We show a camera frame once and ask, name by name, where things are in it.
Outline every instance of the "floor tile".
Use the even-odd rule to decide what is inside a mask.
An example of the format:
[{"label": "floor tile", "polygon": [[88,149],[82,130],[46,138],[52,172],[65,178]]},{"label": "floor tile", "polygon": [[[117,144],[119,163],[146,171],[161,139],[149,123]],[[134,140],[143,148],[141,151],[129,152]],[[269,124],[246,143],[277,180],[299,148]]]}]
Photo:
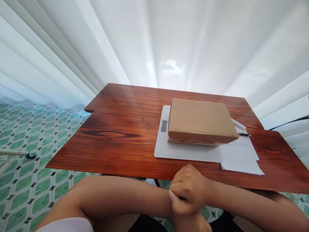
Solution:
[{"label": "floor tile", "polygon": [[[45,168],[49,160],[87,120],[90,113],[70,114],[38,105],[10,106],[0,102],[0,148],[35,153],[35,159],[19,157],[0,176],[0,231],[32,232],[51,206],[74,184],[96,173]],[[163,188],[171,182],[159,180]],[[308,195],[287,194],[307,215]],[[204,218],[213,221],[223,211],[205,207]],[[161,220],[169,231],[172,224]]]}]

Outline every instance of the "metal rod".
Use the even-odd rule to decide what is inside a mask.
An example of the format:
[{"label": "metal rod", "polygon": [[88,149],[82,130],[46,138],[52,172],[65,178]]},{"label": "metal rod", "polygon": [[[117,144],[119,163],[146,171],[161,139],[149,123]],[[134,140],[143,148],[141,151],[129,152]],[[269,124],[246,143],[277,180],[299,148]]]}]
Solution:
[{"label": "metal rod", "polygon": [[30,152],[28,151],[18,151],[18,150],[9,150],[9,149],[0,149],[0,155],[16,155],[16,156],[26,156]]}]

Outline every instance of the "wood grain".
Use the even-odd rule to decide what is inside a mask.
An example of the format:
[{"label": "wood grain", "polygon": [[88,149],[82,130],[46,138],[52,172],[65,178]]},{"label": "wood grain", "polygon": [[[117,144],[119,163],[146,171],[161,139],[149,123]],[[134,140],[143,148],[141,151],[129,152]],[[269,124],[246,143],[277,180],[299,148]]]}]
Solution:
[{"label": "wood grain", "polygon": [[224,103],[233,119],[248,128],[264,129],[244,98],[196,92],[108,84],[85,108],[88,112],[116,112],[160,118],[173,98]]},{"label": "wood grain", "polygon": [[172,180],[188,163],[206,177],[242,188],[309,194],[309,171],[276,131],[248,129],[265,173],[222,170],[219,163],[154,157],[160,118],[94,111],[48,168]]}]

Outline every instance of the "black pen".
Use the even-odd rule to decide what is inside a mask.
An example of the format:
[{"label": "black pen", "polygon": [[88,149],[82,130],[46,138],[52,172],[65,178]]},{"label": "black pen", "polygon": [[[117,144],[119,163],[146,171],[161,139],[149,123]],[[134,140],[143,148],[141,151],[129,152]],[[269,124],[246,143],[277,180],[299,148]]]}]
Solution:
[{"label": "black pen", "polygon": [[252,135],[249,135],[249,134],[245,134],[245,133],[238,133],[238,135],[241,135],[241,136],[252,136]]}]

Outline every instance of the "brown paper package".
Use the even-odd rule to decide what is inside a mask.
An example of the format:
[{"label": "brown paper package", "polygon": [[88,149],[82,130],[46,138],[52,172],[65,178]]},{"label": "brown paper package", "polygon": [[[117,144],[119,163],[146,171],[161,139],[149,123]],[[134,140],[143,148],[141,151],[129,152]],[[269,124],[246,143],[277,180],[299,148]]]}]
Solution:
[{"label": "brown paper package", "polygon": [[172,99],[168,142],[220,146],[238,138],[224,104]]}]

